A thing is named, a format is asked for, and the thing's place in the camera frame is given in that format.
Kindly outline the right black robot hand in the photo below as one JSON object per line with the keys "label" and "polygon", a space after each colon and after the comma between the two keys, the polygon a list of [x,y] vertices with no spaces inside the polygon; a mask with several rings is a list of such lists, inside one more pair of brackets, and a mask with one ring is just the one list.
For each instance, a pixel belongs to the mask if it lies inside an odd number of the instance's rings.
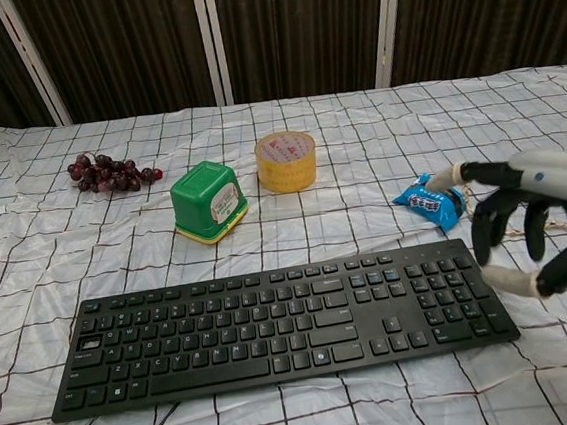
{"label": "right black robot hand", "polygon": [[520,204],[526,205],[523,232],[530,258],[544,257],[549,209],[560,207],[567,215],[567,152],[520,151],[505,162],[458,163],[430,178],[426,190],[439,192],[472,181],[497,188],[477,203],[471,223],[474,256],[484,282],[535,299],[567,290],[567,248],[534,272],[489,264],[490,251],[503,239],[508,220]]}

